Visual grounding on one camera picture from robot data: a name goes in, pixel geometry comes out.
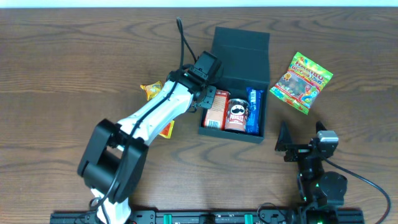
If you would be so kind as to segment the red snack box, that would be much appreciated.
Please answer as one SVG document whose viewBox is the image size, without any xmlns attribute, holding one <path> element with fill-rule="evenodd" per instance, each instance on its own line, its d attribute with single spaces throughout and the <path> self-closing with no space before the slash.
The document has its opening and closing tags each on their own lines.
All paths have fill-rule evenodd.
<svg viewBox="0 0 398 224">
<path fill-rule="evenodd" d="M 205 128 L 224 130 L 226 110 L 230 92 L 216 90 L 215 98 L 210 109 L 207 110 L 203 126 Z"/>
</svg>

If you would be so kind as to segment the small Pringles can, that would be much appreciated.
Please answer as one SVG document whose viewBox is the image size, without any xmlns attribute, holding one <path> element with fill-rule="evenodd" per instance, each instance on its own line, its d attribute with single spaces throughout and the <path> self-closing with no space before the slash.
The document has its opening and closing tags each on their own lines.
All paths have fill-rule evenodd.
<svg viewBox="0 0 398 224">
<path fill-rule="evenodd" d="M 249 115 L 249 103 L 246 100 L 233 98 L 228 101 L 226 122 L 224 129 L 239 133 L 246 132 Z"/>
</svg>

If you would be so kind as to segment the blue cookie packet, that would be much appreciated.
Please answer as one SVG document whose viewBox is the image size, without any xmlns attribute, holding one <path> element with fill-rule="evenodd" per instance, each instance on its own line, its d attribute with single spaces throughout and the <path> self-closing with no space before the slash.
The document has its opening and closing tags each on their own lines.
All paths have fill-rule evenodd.
<svg viewBox="0 0 398 224">
<path fill-rule="evenodd" d="M 259 134 L 259 122 L 261 112 L 261 101 L 263 90 L 256 90 L 251 87 L 246 88 L 249 103 L 249 115 L 246 124 L 246 132 L 248 134 Z"/>
</svg>

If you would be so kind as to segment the black gift box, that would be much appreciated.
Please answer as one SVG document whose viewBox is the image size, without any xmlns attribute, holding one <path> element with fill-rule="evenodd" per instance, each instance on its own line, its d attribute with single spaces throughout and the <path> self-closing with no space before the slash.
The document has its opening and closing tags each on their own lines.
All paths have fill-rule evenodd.
<svg viewBox="0 0 398 224">
<path fill-rule="evenodd" d="M 231 93 L 231 98 L 248 99 L 247 88 L 262 90 L 259 110 L 259 134 L 227 132 L 204 127 L 207 110 L 201 112 L 198 133 L 215 138 L 260 143 L 265 138 L 267 91 L 270 84 L 270 34 L 226 27 L 216 27 L 211 53 L 221 60 L 213 86 Z"/>
</svg>

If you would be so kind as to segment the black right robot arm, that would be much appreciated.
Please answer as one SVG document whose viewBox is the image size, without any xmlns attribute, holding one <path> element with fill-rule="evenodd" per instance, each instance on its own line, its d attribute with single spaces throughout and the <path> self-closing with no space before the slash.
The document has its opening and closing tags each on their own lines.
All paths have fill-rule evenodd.
<svg viewBox="0 0 398 224">
<path fill-rule="evenodd" d="M 338 146 L 337 134 L 327 130 L 320 121 L 316 123 L 316 131 L 316 136 L 309 143 L 296 144 L 286 122 L 282 122 L 275 150 L 285 153 L 285 162 L 297 163 L 298 185 L 306 206 L 316 210 L 332 210 L 344 204 L 348 180 L 337 172 L 326 172 L 323 168 L 323 163 Z"/>
</svg>

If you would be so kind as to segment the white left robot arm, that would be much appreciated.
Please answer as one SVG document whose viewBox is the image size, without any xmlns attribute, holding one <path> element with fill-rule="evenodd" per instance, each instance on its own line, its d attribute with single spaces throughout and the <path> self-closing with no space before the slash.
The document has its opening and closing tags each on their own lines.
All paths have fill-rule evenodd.
<svg viewBox="0 0 398 224">
<path fill-rule="evenodd" d="M 100 121 L 94 128 L 77 173 L 97 199 L 92 210 L 103 223 L 125 223 L 131 214 L 128 198 L 136 189 L 149 145 L 173 119 L 223 75 L 221 65 L 196 63 L 169 73 L 154 99 L 127 118 Z"/>
</svg>

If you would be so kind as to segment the upper yellow candy packet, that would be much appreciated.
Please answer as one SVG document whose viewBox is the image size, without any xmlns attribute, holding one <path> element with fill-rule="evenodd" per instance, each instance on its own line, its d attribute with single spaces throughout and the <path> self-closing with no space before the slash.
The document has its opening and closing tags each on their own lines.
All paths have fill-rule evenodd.
<svg viewBox="0 0 398 224">
<path fill-rule="evenodd" d="M 157 81 L 150 85 L 140 85 L 140 88 L 145 91 L 147 101 L 150 101 L 162 91 L 163 84 Z"/>
</svg>

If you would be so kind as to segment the yellow candy packet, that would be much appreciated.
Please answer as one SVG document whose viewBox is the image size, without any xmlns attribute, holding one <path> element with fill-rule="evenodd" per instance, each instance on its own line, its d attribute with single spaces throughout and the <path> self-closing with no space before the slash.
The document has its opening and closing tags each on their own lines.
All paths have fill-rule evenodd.
<svg viewBox="0 0 398 224">
<path fill-rule="evenodd" d="M 150 101 L 162 91 L 163 84 L 157 81 L 150 85 L 140 85 L 140 88 L 145 91 L 147 101 Z"/>
<path fill-rule="evenodd" d="M 171 120 L 171 122 L 168 125 L 166 125 L 166 127 L 163 130 L 161 130 L 159 136 L 162 136 L 163 138 L 166 139 L 170 139 L 172 135 L 172 130 L 174 128 L 174 122 L 175 122 L 174 120 Z"/>
</svg>

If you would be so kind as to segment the Haribo gummy worms bag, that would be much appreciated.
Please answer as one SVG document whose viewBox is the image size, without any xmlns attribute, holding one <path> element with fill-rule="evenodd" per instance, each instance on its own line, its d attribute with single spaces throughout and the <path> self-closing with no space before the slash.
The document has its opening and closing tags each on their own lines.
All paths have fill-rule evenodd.
<svg viewBox="0 0 398 224">
<path fill-rule="evenodd" d="M 313 102 L 332 77 L 331 72 L 297 52 L 286 73 L 270 92 L 281 101 L 308 114 Z"/>
</svg>

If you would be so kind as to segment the lower yellow candy packet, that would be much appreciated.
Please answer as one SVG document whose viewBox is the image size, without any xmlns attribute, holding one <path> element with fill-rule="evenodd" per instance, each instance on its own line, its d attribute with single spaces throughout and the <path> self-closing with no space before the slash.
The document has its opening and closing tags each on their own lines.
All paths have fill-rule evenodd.
<svg viewBox="0 0 398 224">
<path fill-rule="evenodd" d="M 172 135 L 172 130 L 174 128 L 174 122 L 175 122 L 174 120 L 171 120 L 171 122 L 168 125 L 166 125 L 166 127 L 163 130 L 161 130 L 159 136 L 162 136 L 163 138 L 166 139 L 170 139 Z"/>
</svg>

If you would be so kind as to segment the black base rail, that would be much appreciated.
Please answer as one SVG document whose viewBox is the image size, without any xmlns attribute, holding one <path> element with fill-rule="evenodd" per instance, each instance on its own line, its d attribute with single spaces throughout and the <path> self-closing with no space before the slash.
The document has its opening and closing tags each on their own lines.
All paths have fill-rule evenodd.
<svg viewBox="0 0 398 224">
<path fill-rule="evenodd" d="M 364 224 L 360 210 L 318 211 L 307 210 L 299 215 L 292 211 L 262 209 L 256 211 L 212 211 L 212 212 L 156 212 L 136 210 L 126 220 L 133 224 L 261 224 L 261 223 L 307 223 L 307 224 Z"/>
</svg>

